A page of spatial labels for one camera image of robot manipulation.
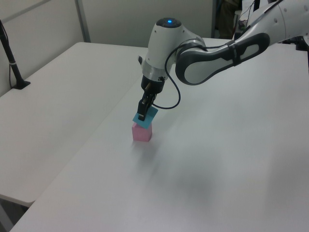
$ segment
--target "table surface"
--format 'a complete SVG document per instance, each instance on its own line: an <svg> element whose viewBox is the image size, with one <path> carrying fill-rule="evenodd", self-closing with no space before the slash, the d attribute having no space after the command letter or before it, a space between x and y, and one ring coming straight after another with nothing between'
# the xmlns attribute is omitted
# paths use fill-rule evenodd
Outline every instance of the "table surface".
<svg viewBox="0 0 309 232"><path fill-rule="evenodd" d="M146 52L77 43L3 95L0 198L30 206L140 77Z"/></svg>
<svg viewBox="0 0 309 232"><path fill-rule="evenodd" d="M307 231L307 53L275 44L200 86L176 82L180 105L143 143L137 80L12 232ZM167 81L156 103L176 100Z"/></svg>

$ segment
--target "black cable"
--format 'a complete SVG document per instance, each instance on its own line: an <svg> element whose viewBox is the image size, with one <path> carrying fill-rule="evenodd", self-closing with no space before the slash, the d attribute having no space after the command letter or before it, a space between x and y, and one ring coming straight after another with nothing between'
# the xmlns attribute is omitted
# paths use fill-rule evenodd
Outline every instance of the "black cable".
<svg viewBox="0 0 309 232"><path fill-rule="evenodd" d="M179 105L180 103L180 100L181 100L181 95L180 95L180 91L179 91L179 88L178 86L176 85L175 81L173 80L173 78L170 76L169 72L168 72L168 68L167 68L167 65L168 65L168 61L169 61L169 58L173 55L174 52L176 52L179 48L185 46L186 44L182 44L182 45L179 45L178 47L176 47L170 54L169 56L167 57L166 61L165 61L165 64L164 64L164 69L165 69L165 72L166 74L168 75L168 77L170 78L171 82L174 84L174 86L176 87L176 90L178 92L178 102L172 106L172 107L162 107L162 106L158 106L156 104L153 103L153 106L159 108L159 109L163 109L163 110L171 110L171 109L174 109L177 105Z"/></svg>
<svg viewBox="0 0 309 232"><path fill-rule="evenodd" d="M251 4L251 6L250 6L250 8L249 8L249 14L248 14L248 18L247 18L247 24L248 24L248 21L249 21L249 17L250 17L250 11L251 11L251 8L252 8L252 6L253 6L253 3Z"/></svg>
<svg viewBox="0 0 309 232"><path fill-rule="evenodd" d="M254 4L255 1L253 1L253 3L251 4L251 6L244 12L240 15L239 19L245 14L247 13L247 11L252 7L252 5Z"/></svg>
<svg viewBox="0 0 309 232"><path fill-rule="evenodd" d="M169 61L169 58L173 55L174 52L176 52L179 48L185 46L186 44L182 44L182 45L179 45L178 47L176 47L170 54L169 56L167 57L166 61L165 61L165 64L164 64L164 69L165 69L165 72L166 74L168 75L168 77L170 78L171 82L174 84L174 86L176 87L176 90L178 92L178 101L177 103L174 105L174 106L171 106L171 107L162 107L162 106L158 106L156 104L153 103L153 106L159 108L159 109L163 109L163 110L171 110L171 109L174 109L176 106L179 105L180 103L180 100L181 100L181 94L180 94L180 91L179 91L179 88L177 86L177 84L175 83L175 81L173 80L173 78L170 76L169 72L168 72L168 68L167 68L167 65L168 65L168 61ZM193 46L191 48L196 48L196 47L199 47L201 49L214 49L214 48L219 48L219 47L222 47L223 45L221 46L214 46L214 47L201 47L201 45L197 45L197 46Z"/></svg>

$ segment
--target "cable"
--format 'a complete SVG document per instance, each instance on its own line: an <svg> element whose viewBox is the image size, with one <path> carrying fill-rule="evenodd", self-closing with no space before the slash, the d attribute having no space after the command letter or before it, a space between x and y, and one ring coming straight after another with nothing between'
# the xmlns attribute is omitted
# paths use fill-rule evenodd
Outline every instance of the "cable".
<svg viewBox="0 0 309 232"><path fill-rule="evenodd" d="M169 72L168 72L168 68L167 68L167 65L168 65L168 61L169 61L169 58L173 55L174 52L176 52L179 48L181 47L184 47L186 44L182 44L182 45L179 45L178 47L176 47L170 54L169 56L167 57L166 61L165 61L165 64L164 64L164 69L165 69L165 72L166 74L168 75L168 77L170 78L171 82L174 84L176 90L177 90L177 93L178 93L178 101L177 103L174 105L174 106L171 106L171 107L162 107L162 106L158 106L156 104L153 103L153 106L159 108L159 109L163 109L163 110L170 110L170 109L174 109L176 106L179 105L180 103L180 100L181 100L181 94L180 94L180 91L179 91L179 88L177 86L177 84L175 83L175 81L173 80L173 78L170 76ZM201 45L196 45L196 46L193 46L191 48L195 48L195 47L199 47L201 48L202 50L204 49L214 49L214 48L219 48L219 47L222 47L224 45L221 45L221 46L214 46L214 47L201 47Z"/></svg>
<svg viewBox="0 0 309 232"><path fill-rule="evenodd" d="M275 4L273 4L271 7L269 7L260 17L258 17L256 20L254 20L249 26L245 28L245 30L240 34L240 37L246 33L251 27L253 27L255 24L257 24L268 12L272 11L279 3L283 2L283 0L278 0Z"/></svg>
<svg viewBox="0 0 309 232"><path fill-rule="evenodd" d="M153 106L159 108L159 109L163 109L163 110L171 110L171 109L174 109L177 105L179 105L180 103L180 100L181 100L181 95L180 95L180 91L179 91L179 88L178 86L176 85L175 81L173 80L173 78L170 76L169 72L168 72L168 68L167 68L167 65L168 65L168 61L169 61L169 58L173 55L174 52L176 52L179 48L185 46L186 44L182 44L182 45L179 45L178 47L176 47L170 54L169 56L167 57L166 61L165 61L165 64L164 64L164 69L165 69L165 72L166 74L168 75L168 77L170 78L171 82L174 84L174 86L176 87L176 90L178 92L178 102L172 106L172 107L162 107L162 106L158 106L156 104L153 103Z"/></svg>
<svg viewBox="0 0 309 232"><path fill-rule="evenodd" d="M248 18L247 18L247 24L248 24L248 21L249 21L249 17L250 17L250 11L251 11L251 8L253 6L253 4L255 3L255 1L253 1L253 3L251 4L250 8L249 8L249 14L248 14Z"/></svg>
<svg viewBox="0 0 309 232"><path fill-rule="evenodd" d="M247 13L247 11L248 11L249 9L251 9L251 7L252 7L252 5L254 4L254 2L255 2L255 0L254 0L253 3L251 4L251 6L250 6L244 13L242 13L242 14L240 15L239 19L240 19L245 13Z"/></svg>

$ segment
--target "floor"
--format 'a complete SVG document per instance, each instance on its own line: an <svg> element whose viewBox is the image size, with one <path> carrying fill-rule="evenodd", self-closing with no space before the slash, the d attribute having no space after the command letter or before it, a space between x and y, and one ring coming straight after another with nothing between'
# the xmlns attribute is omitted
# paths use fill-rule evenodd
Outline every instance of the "floor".
<svg viewBox="0 0 309 232"><path fill-rule="evenodd" d="M0 206L6 213L4 218L8 218L10 221L0 221L0 232L9 232L13 225L15 225L19 219L28 210L27 207L0 199Z"/></svg>

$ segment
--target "white wall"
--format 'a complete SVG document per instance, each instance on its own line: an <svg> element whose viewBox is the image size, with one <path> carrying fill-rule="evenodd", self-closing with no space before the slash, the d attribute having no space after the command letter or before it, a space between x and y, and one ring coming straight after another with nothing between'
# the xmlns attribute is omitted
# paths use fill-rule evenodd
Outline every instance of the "white wall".
<svg viewBox="0 0 309 232"><path fill-rule="evenodd" d="M213 0L83 0L92 43L147 47L152 28L174 17L202 37L211 37Z"/></svg>
<svg viewBox="0 0 309 232"><path fill-rule="evenodd" d="M4 27L24 79L84 41L74 0L48 1L4 23ZM0 45L0 96L10 89L8 76L8 59Z"/></svg>

